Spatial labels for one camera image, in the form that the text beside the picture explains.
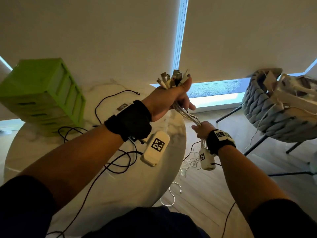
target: green plastic drawer unit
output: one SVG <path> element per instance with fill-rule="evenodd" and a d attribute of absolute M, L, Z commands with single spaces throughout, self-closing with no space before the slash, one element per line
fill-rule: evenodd
<path fill-rule="evenodd" d="M 63 60 L 48 58 L 20 60 L 0 84 L 0 102 L 50 136 L 61 126 L 81 127 L 86 100 Z"/>

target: hand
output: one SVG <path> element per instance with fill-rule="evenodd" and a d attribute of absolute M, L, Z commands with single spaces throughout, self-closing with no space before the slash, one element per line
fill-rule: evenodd
<path fill-rule="evenodd" d="M 192 85 L 192 78 L 186 80 L 182 85 L 171 89 L 156 88 L 149 96 L 142 100 L 142 103 L 148 108 L 152 115 L 152 122 L 163 117 L 168 110 L 173 109 L 172 104 L 178 101 L 184 109 L 195 110 L 196 107 L 189 102 L 186 92 Z"/>
<path fill-rule="evenodd" d="M 201 122 L 201 125 L 193 125 L 192 129 L 197 133 L 197 138 L 207 139 L 211 131 L 216 128 L 208 121 Z"/>

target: black sleeve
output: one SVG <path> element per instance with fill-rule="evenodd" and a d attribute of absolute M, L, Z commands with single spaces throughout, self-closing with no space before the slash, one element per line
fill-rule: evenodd
<path fill-rule="evenodd" d="M 50 191 L 31 176 L 17 176 L 0 187 L 1 237 L 44 238 L 55 210 Z"/>
<path fill-rule="evenodd" d="M 317 223 L 291 200 L 269 200 L 256 208 L 249 225 L 258 237 L 311 237 L 317 234 Z"/>

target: round table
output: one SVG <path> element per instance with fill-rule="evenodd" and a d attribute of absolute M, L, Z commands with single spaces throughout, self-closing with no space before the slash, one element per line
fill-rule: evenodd
<path fill-rule="evenodd" d="M 97 110 L 98 117 L 106 120 L 114 110 L 123 103 L 136 99 L 142 100 L 154 88 L 150 85 L 142 87 L 125 87 L 113 82 L 111 84 L 98 84 L 93 87 L 83 88 L 87 99 L 84 112 L 84 128 L 93 129 L 92 125 L 98 124 L 94 109 L 100 100 L 106 96 L 124 90 L 140 92 L 138 96 L 133 92 L 124 92 L 117 96 L 105 99 Z M 164 152 L 163 158 L 156 167 L 150 167 L 140 160 L 140 155 L 135 164 L 123 174 L 114 174 L 106 170 L 96 181 L 91 189 L 83 209 L 74 223 L 65 232 L 68 236 L 82 236 L 89 231 L 97 230 L 110 220 L 129 212 L 136 207 L 151 207 L 169 188 L 175 179 L 186 147 L 186 129 L 182 116 L 174 110 L 169 111 L 160 120 L 151 123 L 152 132 L 163 130 L 168 133 L 171 140 Z M 71 134 L 68 139 L 78 134 Z M 43 137 L 26 123 L 14 138 L 5 162 L 5 181 L 17 175 L 28 165 L 39 159 L 47 152 L 63 143 L 61 137 Z M 144 152 L 146 144 L 136 143 L 138 151 Z M 131 142 L 125 142 L 120 149 L 128 152 L 133 150 Z M 113 160 L 121 152 L 116 152 L 110 159 Z M 128 157 L 119 159 L 118 164 L 126 165 Z M 124 168 L 111 166 L 114 171 Z M 92 181 L 64 208 L 53 216 L 49 231 L 64 230 L 73 220 L 81 207 L 84 197 Z"/>

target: forearm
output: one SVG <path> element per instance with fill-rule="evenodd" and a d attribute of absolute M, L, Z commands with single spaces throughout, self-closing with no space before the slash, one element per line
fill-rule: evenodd
<path fill-rule="evenodd" d="M 122 144 L 120 135 L 101 125 L 52 150 L 20 175 L 42 182 L 59 210 L 96 176 Z"/>
<path fill-rule="evenodd" d="M 226 145 L 219 149 L 218 155 L 229 190 L 246 220 L 265 201 L 289 199 L 274 181 L 235 147 Z"/>

